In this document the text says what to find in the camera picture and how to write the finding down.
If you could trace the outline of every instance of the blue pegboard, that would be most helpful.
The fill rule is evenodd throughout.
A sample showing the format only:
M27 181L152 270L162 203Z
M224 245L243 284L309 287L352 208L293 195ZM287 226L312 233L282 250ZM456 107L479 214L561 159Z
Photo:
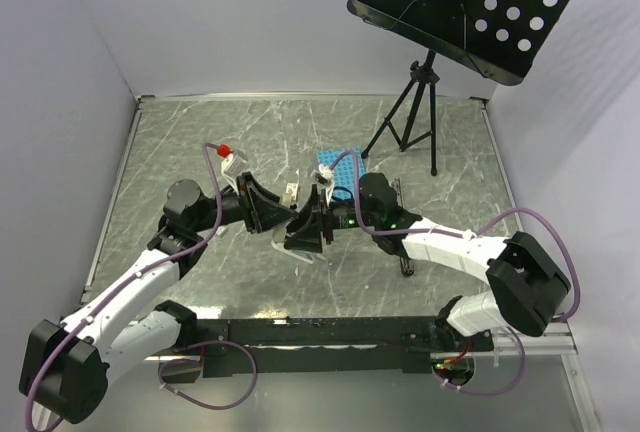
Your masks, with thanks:
M360 155L360 147L349 147L349 149L353 149L358 154L358 166L360 168L360 177L365 173L364 162L362 161L362 156ZM334 160L338 158L338 156L348 149L340 149L340 150L322 150L317 153L318 163L331 165ZM347 155L344 159L340 161L340 163L336 166L333 173L335 174L336 185L344 187L351 191L351 193L355 193L355 189L353 187L353 157L351 155ZM350 199L351 196L342 191L336 190L333 193L333 196L337 199Z

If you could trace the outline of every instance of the black music stand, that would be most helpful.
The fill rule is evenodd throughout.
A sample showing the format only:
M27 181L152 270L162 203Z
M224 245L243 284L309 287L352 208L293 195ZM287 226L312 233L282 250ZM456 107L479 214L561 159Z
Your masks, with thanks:
M385 128L401 151L431 138L431 175L436 168L436 53L502 85L522 82L569 0L349 0L347 9L368 24L389 30L429 49L427 60L411 66L411 80L373 139L366 158ZM415 98L402 138L391 119L415 84ZM431 130L409 140L422 95L429 85Z

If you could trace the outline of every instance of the tripod leg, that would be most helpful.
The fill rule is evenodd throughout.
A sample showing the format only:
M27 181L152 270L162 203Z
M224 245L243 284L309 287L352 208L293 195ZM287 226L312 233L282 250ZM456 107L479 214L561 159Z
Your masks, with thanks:
M418 108L420 107L420 101L422 100L422 95L424 94L425 87L426 87L426 83L420 82L416 90L416 96L413 98L413 103L411 104L411 110L409 111L409 117L407 118L407 125L404 128L404 133L402 134L402 141L400 142L400 150L402 152L404 152L408 148L407 143L409 142L411 129L413 129L413 123L416 121L416 116L418 115Z
M431 114L431 175L438 175L436 168L436 84L429 84L429 108Z
M393 118L394 115L396 115L396 112L398 111L398 109L402 105L402 102L404 102L404 99L407 98L407 95L409 95L409 92L411 92L411 89L413 88L413 85L415 83L416 83L416 81L414 79L411 79L409 81L409 83L407 84L407 86L404 88L404 90L402 91L402 94L400 94L400 97L398 98L396 103L391 108L391 111L389 112L389 114L387 114L387 116L382 121L382 125L380 125L380 127L376 131L375 135L373 136L373 139L371 139L371 141L369 142L369 145L367 145L367 147L362 151L362 154L360 154L363 159L367 158L367 156L369 155L369 152L371 151L371 148L378 141L378 139L382 135L382 132L384 132L384 129L387 126L389 126L391 128L391 131L393 132L393 136L395 137L396 141L398 141L398 134L396 134L395 129L393 128L393 125L391 124L391 119Z

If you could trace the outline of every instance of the black tripod stand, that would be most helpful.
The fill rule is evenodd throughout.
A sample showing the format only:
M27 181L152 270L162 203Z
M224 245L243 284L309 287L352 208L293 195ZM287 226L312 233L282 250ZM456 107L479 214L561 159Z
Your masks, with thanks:
M389 130L393 134L394 139L398 143L400 147L400 151L404 152L412 145L417 144L423 139L427 137L431 137L431 175L437 175L438 169L436 168L436 83L440 80L435 72L433 71L433 61L436 58L436 53L432 50L427 54L427 59L424 64L420 65L418 61L411 64L411 80L405 87L404 91L398 98L398 101L394 104L382 122L380 128L376 131L373 139L369 142L369 145L362 152L362 158L366 159L371 151L371 148L375 145L376 141L382 135L382 132L386 127L389 127ZM418 84L418 89L416 90L416 96L413 98L413 103L411 104L411 111L409 112L409 117L407 118L407 125L404 127L404 132L402 133L402 139L396 132L395 127L391 123L391 119L396 114L404 99L407 98L409 92L415 84ZM424 89L427 84L429 84L429 105L430 105L430 115L431 115L431 130L425 132L420 137L409 141L409 137L411 136L411 129L413 129L413 123L416 121L416 116L418 115L418 108L420 107L420 101L422 100L422 96L424 94Z

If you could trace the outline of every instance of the gray marble table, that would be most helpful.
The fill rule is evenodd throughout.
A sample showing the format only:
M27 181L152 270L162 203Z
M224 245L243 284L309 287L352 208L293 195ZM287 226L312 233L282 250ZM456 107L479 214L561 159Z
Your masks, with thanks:
M175 180L193 178L212 193L202 142L243 150L257 180L277 193L299 174L304 201L316 152L364 148L392 104L391 98L284 97L143 102L92 295L127 270L156 232L166 190ZM398 112L397 128L409 106ZM429 174L429 141L401 153L389 132L365 165L401 180L406 208L452 227L477 229L511 206L481 104L439 98L437 117L437 177ZM427 129L424 107L414 133ZM516 228L510 219L492 233L509 235ZM426 262L416 263L415 274L404 278L398 259L359 230L337 232L325 255L327 262L305 264L272 249L270 234L251 235L233 224L157 302L170 298L203 318L432 315L455 295L484 290L468 275Z

